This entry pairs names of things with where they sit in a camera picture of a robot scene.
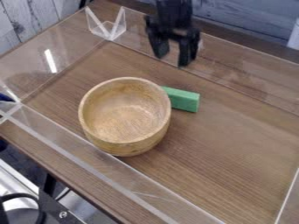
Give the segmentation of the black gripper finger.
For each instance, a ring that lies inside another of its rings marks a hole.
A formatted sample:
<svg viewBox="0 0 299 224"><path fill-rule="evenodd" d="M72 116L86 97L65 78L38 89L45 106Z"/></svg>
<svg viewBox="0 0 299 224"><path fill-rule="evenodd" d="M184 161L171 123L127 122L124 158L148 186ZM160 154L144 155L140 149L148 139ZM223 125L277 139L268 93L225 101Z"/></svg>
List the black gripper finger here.
<svg viewBox="0 0 299 224"><path fill-rule="evenodd" d="M160 59L169 52L168 37L163 32L159 32L155 28L147 29L147 35L153 50L153 55L157 59Z"/></svg>
<svg viewBox="0 0 299 224"><path fill-rule="evenodd" d="M189 63L196 59L200 40L201 38L197 32L189 33L185 37L180 39L180 53L177 61L179 67L187 67Z"/></svg>

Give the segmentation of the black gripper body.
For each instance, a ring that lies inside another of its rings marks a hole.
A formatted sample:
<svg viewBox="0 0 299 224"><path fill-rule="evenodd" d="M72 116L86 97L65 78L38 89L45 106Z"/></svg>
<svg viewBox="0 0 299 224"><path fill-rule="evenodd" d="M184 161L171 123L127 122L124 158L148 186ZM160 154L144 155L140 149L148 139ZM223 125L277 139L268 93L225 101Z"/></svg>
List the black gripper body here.
<svg viewBox="0 0 299 224"><path fill-rule="evenodd" d="M192 25L192 0L155 0L156 13L145 15L145 33L171 35L175 30L188 35L200 30Z"/></svg>

